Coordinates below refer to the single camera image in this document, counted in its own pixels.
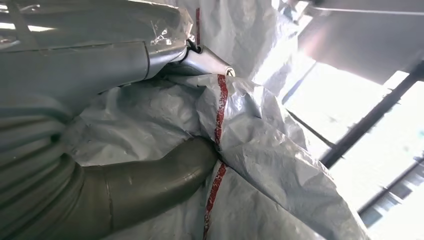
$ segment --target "protective plastic sheeting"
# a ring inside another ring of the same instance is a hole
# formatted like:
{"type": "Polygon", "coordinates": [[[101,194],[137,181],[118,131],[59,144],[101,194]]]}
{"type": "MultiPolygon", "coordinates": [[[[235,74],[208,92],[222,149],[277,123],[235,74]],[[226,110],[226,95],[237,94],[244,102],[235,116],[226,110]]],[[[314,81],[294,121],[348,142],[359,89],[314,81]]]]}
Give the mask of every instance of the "protective plastic sheeting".
{"type": "Polygon", "coordinates": [[[155,160],[193,135],[222,161],[188,201],[107,239],[367,239],[263,86],[223,75],[153,79],[100,95],[65,136],[82,165],[155,160]]]}
{"type": "Polygon", "coordinates": [[[297,50],[287,5],[157,2],[186,7],[192,34],[241,78],[171,76],[114,88],[75,120],[64,138],[84,166],[157,160],[197,135],[222,155],[189,200],[106,239],[369,239],[275,97],[297,50]]]}

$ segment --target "gray duct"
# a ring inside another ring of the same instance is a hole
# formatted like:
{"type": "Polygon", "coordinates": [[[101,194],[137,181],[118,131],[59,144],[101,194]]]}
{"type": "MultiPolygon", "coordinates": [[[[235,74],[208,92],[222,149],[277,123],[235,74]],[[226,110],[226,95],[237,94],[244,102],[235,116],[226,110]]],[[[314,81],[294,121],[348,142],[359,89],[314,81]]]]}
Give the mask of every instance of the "gray duct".
{"type": "Polygon", "coordinates": [[[19,39],[0,48],[0,239],[104,237],[189,198],[218,158],[199,137],[153,161],[81,167],[64,153],[60,135],[90,99],[151,78],[186,51],[177,9],[93,2],[28,11],[16,0],[0,12],[19,39]],[[161,28],[172,44],[152,44],[161,28]]]}

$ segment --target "plastic wrap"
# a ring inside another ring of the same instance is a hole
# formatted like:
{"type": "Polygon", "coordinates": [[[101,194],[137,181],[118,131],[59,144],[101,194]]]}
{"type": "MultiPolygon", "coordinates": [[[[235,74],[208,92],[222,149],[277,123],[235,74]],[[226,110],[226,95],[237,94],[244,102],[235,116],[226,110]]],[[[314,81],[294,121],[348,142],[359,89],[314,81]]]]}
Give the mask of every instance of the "plastic wrap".
{"type": "Polygon", "coordinates": [[[95,99],[67,130],[82,165],[155,160],[193,135],[222,160],[187,202],[108,239],[367,239],[299,126],[263,86],[223,75],[153,79],[95,99]]]}
{"type": "Polygon", "coordinates": [[[198,18],[201,42],[241,78],[170,77],[116,87],[75,119],[63,138],[84,166],[157,160],[198,135],[215,141],[222,155],[189,200],[106,239],[369,239],[275,97],[297,43],[285,4],[158,2],[187,7],[198,18]]]}

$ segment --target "red stripe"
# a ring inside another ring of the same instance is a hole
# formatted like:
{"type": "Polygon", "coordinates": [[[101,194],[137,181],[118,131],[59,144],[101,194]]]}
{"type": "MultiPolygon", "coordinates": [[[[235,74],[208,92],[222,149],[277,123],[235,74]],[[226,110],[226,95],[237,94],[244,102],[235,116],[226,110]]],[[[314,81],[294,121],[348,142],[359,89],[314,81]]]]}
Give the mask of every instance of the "red stripe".
{"type": "Polygon", "coordinates": [[[196,43],[200,44],[200,8],[196,8],[196,43]]]}
{"type": "Polygon", "coordinates": [[[209,198],[207,199],[207,204],[206,204],[206,212],[204,214],[203,240],[206,240],[206,237],[208,236],[208,230],[210,226],[209,219],[211,217],[211,210],[214,207],[215,198],[217,197],[218,189],[220,188],[224,174],[227,171],[226,167],[227,165],[225,163],[221,163],[218,173],[216,174],[215,179],[213,180],[212,188],[210,189],[209,198]]]}
{"type": "Polygon", "coordinates": [[[225,81],[225,75],[218,75],[218,85],[221,89],[221,94],[218,103],[218,113],[216,114],[216,125],[215,125],[215,143],[219,146],[221,143],[222,125],[224,121],[224,111],[227,104],[228,89],[225,81]]]}
{"type": "MultiPolygon", "coordinates": [[[[215,143],[219,146],[221,142],[222,125],[224,121],[224,111],[225,111],[225,106],[227,104],[227,97],[228,97],[228,89],[226,85],[225,75],[221,75],[221,74],[218,75],[218,85],[221,90],[221,93],[219,96],[218,111],[216,113],[215,143]]],[[[212,208],[214,207],[215,198],[217,197],[217,193],[218,193],[218,190],[220,189],[221,182],[227,171],[226,167],[227,165],[222,162],[221,166],[219,167],[218,173],[216,174],[215,179],[213,180],[212,188],[210,189],[209,198],[207,199],[207,203],[206,203],[206,212],[204,214],[203,240],[206,240],[206,237],[208,236],[211,211],[212,211],[212,208]]]]}

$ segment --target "ceiling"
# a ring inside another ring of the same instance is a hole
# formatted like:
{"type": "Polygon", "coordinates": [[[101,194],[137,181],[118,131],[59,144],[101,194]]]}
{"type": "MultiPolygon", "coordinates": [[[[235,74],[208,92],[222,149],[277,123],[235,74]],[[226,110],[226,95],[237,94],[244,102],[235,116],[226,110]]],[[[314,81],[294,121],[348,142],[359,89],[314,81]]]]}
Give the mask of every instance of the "ceiling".
{"type": "MultiPolygon", "coordinates": [[[[422,0],[326,0],[321,8],[423,12],[422,0]]],[[[383,84],[424,57],[424,15],[312,9],[299,48],[313,59],[383,84]]]]}

